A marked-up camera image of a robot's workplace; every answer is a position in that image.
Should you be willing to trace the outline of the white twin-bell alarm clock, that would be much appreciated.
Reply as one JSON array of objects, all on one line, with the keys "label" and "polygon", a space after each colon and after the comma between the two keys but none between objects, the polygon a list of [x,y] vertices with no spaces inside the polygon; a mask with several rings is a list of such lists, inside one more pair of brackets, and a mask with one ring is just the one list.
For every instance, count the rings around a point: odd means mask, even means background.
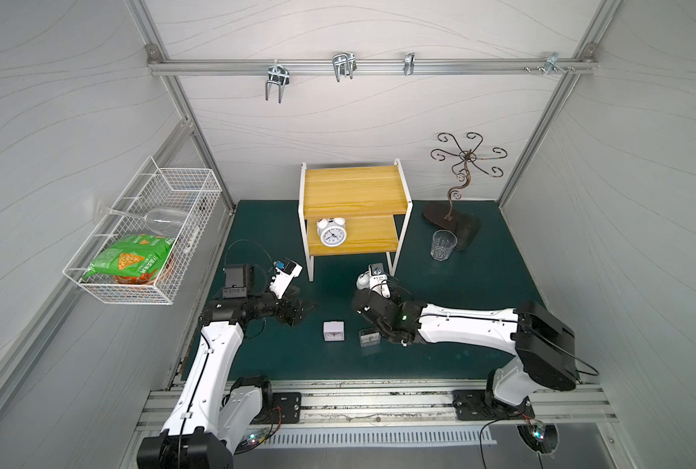
[{"label": "white twin-bell alarm clock", "polygon": [[347,240],[347,221],[345,218],[322,218],[317,222],[320,243],[329,248],[336,248]]}]

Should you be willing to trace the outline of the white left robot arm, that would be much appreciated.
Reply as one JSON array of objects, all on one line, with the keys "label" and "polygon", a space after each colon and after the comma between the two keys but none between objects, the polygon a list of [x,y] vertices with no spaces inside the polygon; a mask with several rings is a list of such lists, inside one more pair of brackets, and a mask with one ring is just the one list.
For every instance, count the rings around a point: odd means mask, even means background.
[{"label": "white left robot arm", "polygon": [[160,433],[146,437],[140,468],[231,468],[234,456],[266,443],[285,424],[299,422],[302,396],[276,393],[264,375],[228,381],[234,358],[253,320],[275,318],[295,326],[303,307],[290,283],[302,268],[284,258],[260,294],[250,293],[253,268],[226,269],[226,285],[200,318],[199,351],[180,398]]}]

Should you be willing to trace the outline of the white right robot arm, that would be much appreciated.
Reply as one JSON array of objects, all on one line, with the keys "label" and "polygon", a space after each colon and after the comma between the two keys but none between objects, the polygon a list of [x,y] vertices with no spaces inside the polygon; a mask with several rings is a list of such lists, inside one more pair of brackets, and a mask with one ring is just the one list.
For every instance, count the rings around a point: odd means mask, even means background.
[{"label": "white right robot arm", "polygon": [[490,372],[482,396],[463,401],[484,419],[533,418],[531,393],[571,392],[580,380],[572,328],[533,301],[495,311],[460,310],[402,302],[366,288],[355,292],[351,307],[395,344],[460,343],[510,355]]}]

